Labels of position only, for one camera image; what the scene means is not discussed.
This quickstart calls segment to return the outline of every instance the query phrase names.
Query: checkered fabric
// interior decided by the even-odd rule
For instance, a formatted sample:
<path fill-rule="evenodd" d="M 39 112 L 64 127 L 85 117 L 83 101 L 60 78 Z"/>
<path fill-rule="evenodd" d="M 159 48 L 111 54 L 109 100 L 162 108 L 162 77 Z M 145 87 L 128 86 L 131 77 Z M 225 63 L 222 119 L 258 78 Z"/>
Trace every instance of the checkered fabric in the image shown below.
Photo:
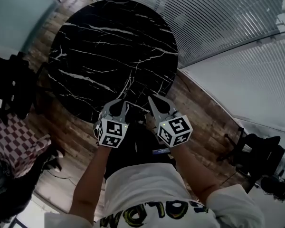
<path fill-rule="evenodd" d="M 9 161 L 14 178 L 26 174 L 50 144 L 48 134 L 37 140 L 16 115 L 8 115 L 7 125 L 0 119 L 0 159 Z"/>

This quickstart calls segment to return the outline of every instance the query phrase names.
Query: floor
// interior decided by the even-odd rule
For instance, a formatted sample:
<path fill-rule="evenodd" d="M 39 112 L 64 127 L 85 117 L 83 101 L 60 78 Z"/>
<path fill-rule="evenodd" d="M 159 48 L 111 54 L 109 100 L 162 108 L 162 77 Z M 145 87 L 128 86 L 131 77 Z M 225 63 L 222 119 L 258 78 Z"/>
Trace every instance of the floor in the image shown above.
<path fill-rule="evenodd" d="M 53 17 L 49 18 L 26 55 L 30 67 L 37 71 L 47 62 L 51 43 L 62 24 L 76 11 L 92 3 L 92 0 L 62 0 Z M 46 71 L 41 75 L 40 84 L 49 86 Z M 178 72 L 168 97 L 179 111 L 186 114 L 193 127 L 190 140 L 186 143 L 190 152 L 207 168 L 214 172 L 223 187 L 243 183 L 244 179 L 235 173 L 227 161 L 216 162 L 216 158 L 232 147 L 224 134 L 237 142 L 238 125 L 196 84 Z M 53 205 L 68 212 L 76 183 L 92 159 L 96 149 L 93 126 L 69 113 L 53 94 L 41 95 L 38 101 L 43 114 L 32 109 L 26 118 L 27 124 L 42 136 L 50 133 L 52 141 L 66 151 L 60 160 L 60 173 L 45 172 L 37 185 L 36 193 Z M 102 216 L 105 184 L 101 192 L 95 220 Z"/>

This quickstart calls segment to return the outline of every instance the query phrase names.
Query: white t-shirt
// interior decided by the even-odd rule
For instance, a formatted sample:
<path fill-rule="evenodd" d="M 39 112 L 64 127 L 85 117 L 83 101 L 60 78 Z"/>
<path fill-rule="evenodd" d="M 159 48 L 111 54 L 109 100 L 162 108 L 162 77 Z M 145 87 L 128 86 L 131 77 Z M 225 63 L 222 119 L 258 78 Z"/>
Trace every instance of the white t-shirt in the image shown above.
<path fill-rule="evenodd" d="M 96 228 L 262 228 L 264 217 L 241 185 L 209 195 L 206 206 L 190 199 L 171 164 L 129 166 L 106 182 L 104 218 Z M 46 228 L 91 228 L 86 219 L 47 213 Z"/>

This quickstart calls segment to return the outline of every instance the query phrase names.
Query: cable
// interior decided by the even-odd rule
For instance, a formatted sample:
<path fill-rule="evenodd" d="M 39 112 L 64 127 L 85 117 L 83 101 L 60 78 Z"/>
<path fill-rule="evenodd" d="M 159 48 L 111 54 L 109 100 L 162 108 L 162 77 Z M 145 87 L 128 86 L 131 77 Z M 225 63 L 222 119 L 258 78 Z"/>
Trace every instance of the cable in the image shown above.
<path fill-rule="evenodd" d="M 76 187 L 76 184 L 71 181 L 70 177 L 59 177 L 59 176 L 55 176 L 55 175 L 52 174 L 52 173 L 50 173 L 50 174 L 51 174 L 53 177 L 57 177 L 57 178 L 59 178 L 59 179 L 69 180 L 69 181 Z"/>
<path fill-rule="evenodd" d="M 228 181 L 231 177 L 233 177 L 235 174 L 237 173 L 237 171 L 235 173 L 233 173 L 231 176 L 229 176 L 226 180 L 224 180 L 224 182 L 222 184 L 220 184 L 220 186 L 222 186 L 226 181 Z"/>

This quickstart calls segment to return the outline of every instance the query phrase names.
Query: round table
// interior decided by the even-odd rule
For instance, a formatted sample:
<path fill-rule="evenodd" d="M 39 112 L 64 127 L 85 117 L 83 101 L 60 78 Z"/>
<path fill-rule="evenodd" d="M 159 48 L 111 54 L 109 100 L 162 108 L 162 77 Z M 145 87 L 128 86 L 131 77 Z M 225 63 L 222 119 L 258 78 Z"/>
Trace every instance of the round table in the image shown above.
<path fill-rule="evenodd" d="M 149 109 L 150 94 L 166 95 L 178 64 L 174 35 L 152 9 L 130 0 L 82 8 L 53 41 L 48 72 L 61 104 L 84 121 L 121 98 Z"/>

